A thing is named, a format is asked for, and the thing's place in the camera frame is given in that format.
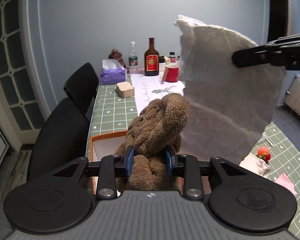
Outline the brown plush towel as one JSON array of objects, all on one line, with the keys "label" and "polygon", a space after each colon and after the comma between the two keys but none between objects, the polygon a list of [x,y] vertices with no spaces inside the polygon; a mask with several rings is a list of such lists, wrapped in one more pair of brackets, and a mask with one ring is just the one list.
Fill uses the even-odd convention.
[{"label": "brown plush towel", "polygon": [[134,147],[132,174],[117,178],[117,190],[180,191],[179,177],[170,177],[160,152],[170,146],[175,153],[181,148],[181,132],[190,114],[188,101],[178,93],[155,99],[133,119],[127,129],[125,141],[116,150],[123,155],[129,146]]}]

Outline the white cloth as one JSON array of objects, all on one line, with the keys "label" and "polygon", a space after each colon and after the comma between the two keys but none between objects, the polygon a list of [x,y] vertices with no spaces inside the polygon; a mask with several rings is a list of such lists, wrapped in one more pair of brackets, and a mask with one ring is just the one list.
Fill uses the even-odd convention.
[{"label": "white cloth", "polygon": [[181,150],[199,160],[219,156],[239,164],[270,124],[286,70],[236,67],[233,53],[256,43],[234,30],[183,15],[175,25],[182,31],[180,79],[190,104]]}]

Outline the crocheted strawberry toy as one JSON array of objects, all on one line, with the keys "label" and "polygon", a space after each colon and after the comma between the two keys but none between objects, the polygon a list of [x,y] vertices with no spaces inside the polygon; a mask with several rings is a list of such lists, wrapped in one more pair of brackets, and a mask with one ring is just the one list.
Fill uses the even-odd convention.
[{"label": "crocheted strawberry toy", "polygon": [[257,157],[262,159],[265,163],[270,161],[271,154],[269,148],[267,148],[266,146],[260,147],[257,152]]}]

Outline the pink cloth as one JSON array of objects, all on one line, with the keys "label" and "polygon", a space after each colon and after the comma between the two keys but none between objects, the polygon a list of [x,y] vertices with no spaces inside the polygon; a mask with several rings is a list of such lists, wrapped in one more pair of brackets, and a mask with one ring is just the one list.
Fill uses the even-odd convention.
[{"label": "pink cloth", "polygon": [[274,182],[281,185],[282,187],[286,188],[295,196],[297,195],[297,192],[294,189],[293,182],[287,177],[287,175],[285,173],[282,173],[281,175],[279,175],[279,177],[276,178]]}]

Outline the orange storage box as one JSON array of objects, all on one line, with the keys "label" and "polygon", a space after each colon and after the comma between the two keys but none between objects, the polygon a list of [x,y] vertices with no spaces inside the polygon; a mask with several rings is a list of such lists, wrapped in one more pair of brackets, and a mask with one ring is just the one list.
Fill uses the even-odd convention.
[{"label": "orange storage box", "polygon": [[89,141],[89,161],[101,161],[106,155],[116,152],[119,146],[125,141],[127,131],[118,131],[93,135]]}]

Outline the black chair near left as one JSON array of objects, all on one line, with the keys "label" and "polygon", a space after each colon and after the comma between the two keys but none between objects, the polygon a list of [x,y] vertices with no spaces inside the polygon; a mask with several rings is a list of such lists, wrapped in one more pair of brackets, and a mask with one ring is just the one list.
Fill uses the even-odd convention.
[{"label": "black chair near left", "polygon": [[32,150],[26,181],[85,156],[89,132],[86,117],[64,98],[52,111]]}]

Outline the beige paper egg carton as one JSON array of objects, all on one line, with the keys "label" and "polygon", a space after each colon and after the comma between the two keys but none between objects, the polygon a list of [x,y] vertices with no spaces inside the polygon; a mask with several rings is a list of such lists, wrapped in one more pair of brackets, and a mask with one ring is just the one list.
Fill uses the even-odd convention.
[{"label": "beige paper egg carton", "polygon": [[131,98],[135,95],[134,87],[128,81],[117,83],[116,91],[118,92],[121,98]]}]

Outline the white table runner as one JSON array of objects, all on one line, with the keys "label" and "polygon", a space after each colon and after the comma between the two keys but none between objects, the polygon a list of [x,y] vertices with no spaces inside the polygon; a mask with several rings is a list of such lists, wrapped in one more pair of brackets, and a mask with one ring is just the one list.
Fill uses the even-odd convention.
[{"label": "white table runner", "polygon": [[181,81],[162,82],[162,77],[162,73],[158,76],[130,75],[132,86],[134,87],[134,98],[138,114],[155,99],[162,99],[171,93],[184,94],[185,85]]}]

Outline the purple tissue box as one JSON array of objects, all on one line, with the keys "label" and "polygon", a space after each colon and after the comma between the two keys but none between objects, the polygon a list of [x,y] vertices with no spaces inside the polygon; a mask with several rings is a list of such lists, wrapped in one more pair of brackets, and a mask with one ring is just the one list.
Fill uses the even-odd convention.
[{"label": "purple tissue box", "polygon": [[115,85],[125,82],[127,78],[126,68],[115,59],[102,60],[102,73],[100,81],[102,85]]}]

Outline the red mug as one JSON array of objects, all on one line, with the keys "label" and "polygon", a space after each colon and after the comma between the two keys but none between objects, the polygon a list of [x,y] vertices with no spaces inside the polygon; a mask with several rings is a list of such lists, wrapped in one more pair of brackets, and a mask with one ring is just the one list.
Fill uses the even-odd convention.
[{"label": "red mug", "polygon": [[177,64],[166,65],[163,80],[165,82],[178,82],[179,81],[179,66]]}]

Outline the small dark jar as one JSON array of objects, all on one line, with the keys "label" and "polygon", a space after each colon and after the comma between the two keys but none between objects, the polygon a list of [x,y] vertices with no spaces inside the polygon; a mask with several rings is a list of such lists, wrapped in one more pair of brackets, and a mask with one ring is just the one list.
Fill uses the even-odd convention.
[{"label": "small dark jar", "polygon": [[159,55],[159,72],[163,72],[165,70],[166,61],[164,55]]}]

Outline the small dark bottle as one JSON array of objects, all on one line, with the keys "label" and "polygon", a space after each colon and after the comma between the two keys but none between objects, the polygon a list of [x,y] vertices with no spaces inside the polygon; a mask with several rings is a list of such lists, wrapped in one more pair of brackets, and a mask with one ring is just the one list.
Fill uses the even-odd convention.
[{"label": "small dark bottle", "polygon": [[169,57],[170,63],[176,63],[175,52],[170,51]]}]

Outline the clear water bottle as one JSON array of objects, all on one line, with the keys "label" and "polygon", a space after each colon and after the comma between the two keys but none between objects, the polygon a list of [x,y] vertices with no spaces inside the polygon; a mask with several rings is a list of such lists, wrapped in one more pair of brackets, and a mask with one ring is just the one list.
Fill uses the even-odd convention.
[{"label": "clear water bottle", "polygon": [[129,72],[134,74],[138,69],[138,55],[135,50],[135,41],[130,42],[130,52],[129,52]]}]

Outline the brown bear figurine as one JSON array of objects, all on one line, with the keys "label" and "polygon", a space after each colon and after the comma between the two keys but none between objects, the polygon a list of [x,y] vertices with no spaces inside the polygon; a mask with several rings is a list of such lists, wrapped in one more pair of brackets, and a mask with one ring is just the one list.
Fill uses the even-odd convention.
[{"label": "brown bear figurine", "polygon": [[108,55],[108,59],[116,60],[121,65],[121,67],[125,68],[127,72],[129,72],[129,69],[127,68],[127,66],[123,61],[122,54],[118,50],[113,49],[111,53]]}]

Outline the glass panel door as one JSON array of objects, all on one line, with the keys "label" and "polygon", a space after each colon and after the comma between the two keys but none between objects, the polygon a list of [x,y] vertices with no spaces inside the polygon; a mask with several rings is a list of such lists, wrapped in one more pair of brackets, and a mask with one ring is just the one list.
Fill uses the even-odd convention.
[{"label": "glass panel door", "polygon": [[0,0],[0,128],[18,151],[44,124],[21,39],[21,0]]}]

